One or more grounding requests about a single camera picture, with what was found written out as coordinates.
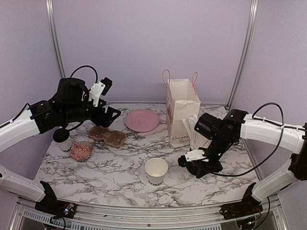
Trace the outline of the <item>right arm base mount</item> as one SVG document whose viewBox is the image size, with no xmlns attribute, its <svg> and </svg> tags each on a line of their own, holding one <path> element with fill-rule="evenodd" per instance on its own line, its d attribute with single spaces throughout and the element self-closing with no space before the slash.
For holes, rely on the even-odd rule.
<svg viewBox="0 0 307 230">
<path fill-rule="evenodd" d="M 223 215 L 224 220 L 241 218 L 248 215 L 257 214 L 263 211 L 261 204 L 251 204 L 243 202 L 234 202 L 221 206 L 219 213 Z"/>
</svg>

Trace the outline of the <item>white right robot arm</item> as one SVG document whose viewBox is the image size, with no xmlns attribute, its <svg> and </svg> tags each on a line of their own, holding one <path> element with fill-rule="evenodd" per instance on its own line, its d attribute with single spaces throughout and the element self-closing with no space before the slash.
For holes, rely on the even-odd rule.
<svg viewBox="0 0 307 230">
<path fill-rule="evenodd" d="M 238 211 L 247 215 L 271 194 L 290 184 L 307 178 L 307 127 L 287 125 L 258 117 L 247 111 L 233 109 L 223 118 L 204 113 L 197 121 L 195 131 L 211 141 L 208 148 L 196 149 L 181 156 L 184 167 L 194 166 L 200 171 L 221 176 L 220 158 L 239 141 L 256 140 L 292 152 L 290 159 L 265 179 L 250 185 Z"/>
</svg>

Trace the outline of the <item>white paper coffee cup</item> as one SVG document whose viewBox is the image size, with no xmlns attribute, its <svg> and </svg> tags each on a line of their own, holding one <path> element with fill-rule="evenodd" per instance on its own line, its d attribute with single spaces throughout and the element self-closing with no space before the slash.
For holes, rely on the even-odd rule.
<svg viewBox="0 0 307 230">
<path fill-rule="evenodd" d="M 65 141 L 59 142 L 58 146 L 59 146 L 59 148 L 60 148 L 60 150 L 62 152 L 69 154 L 70 149 L 72 147 L 72 140 L 71 140 L 71 138 L 68 137 Z"/>
</svg>

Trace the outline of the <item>brown cardboard cup carrier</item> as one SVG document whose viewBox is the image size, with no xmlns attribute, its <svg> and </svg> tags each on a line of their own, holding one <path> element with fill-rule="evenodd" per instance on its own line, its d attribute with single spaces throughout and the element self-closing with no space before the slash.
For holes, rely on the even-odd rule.
<svg viewBox="0 0 307 230">
<path fill-rule="evenodd" d="M 117 149 L 119 149 L 127 139 L 125 133 L 101 126 L 94 126 L 89 131 L 88 137 L 97 141 L 104 141 L 106 145 Z"/>
</svg>

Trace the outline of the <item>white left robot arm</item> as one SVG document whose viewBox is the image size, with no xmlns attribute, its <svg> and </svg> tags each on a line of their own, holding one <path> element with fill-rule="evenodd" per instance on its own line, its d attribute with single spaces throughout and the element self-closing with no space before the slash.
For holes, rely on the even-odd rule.
<svg viewBox="0 0 307 230">
<path fill-rule="evenodd" d="M 66 129 L 70 123 L 80 126 L 90 120 L 96 126 L 109 127 L 121 114 L 100 98 L 107 94 L 112 84 L 109 78 L 96 79 L 88 89 L 84 80 L 73 76 L 60 79 L 57 92 L 51 99 L 33 105 L 27 103 L 16 117 L 0 126 L 0 150 L 4 151 L 56 127 Z M 4 166 L 0 167 L 0 187 L 23 198 L 41 202 L 50 213 L 60 210 L 60 202 L 48 183 L 27 179 Z"/>
</svg>

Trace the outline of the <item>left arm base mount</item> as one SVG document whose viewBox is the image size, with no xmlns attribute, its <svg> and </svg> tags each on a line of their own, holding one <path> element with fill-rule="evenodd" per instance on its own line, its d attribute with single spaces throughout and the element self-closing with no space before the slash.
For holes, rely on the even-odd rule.
<svg viewBox="0 0 307 230">
<path fill-rule="evenodd" d="M 56 217 L 74 218 L 76 204 L 58 200 L 52 187 L 47 182 L 40 181 L 45 196 L 35 203 L 35 210 L 55 215 Z"/>
</svg>

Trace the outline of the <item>white paper takeout bag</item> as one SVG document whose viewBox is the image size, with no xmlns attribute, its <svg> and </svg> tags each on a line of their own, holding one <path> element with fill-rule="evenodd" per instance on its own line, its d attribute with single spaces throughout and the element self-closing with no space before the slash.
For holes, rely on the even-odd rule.
<svg viewBox="0 0 307 230">
<path fill-rule="evenodd" d="M 198 72 L 193 73 L 191 80 L 173 79 L 168 69 L 162 72 L 167 89 L 166 124 L 169 143 L 174 148 L 189 145 L 190 142 L 182 120 L 199 114 L 201 101 L 195 89 L 197 78 Z"/>
</svg>

